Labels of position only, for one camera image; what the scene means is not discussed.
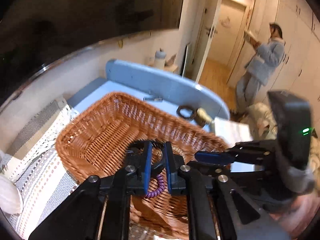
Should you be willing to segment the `person's right hand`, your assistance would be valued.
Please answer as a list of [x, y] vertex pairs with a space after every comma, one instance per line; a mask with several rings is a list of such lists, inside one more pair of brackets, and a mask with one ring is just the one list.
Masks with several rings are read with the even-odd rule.
[[298, 196], [291, 207], [284, 213], [270, 216], [277, 221], [292, 239], [297, 239], [311, 223], [319, 209], [319, 194], [312, 192]]

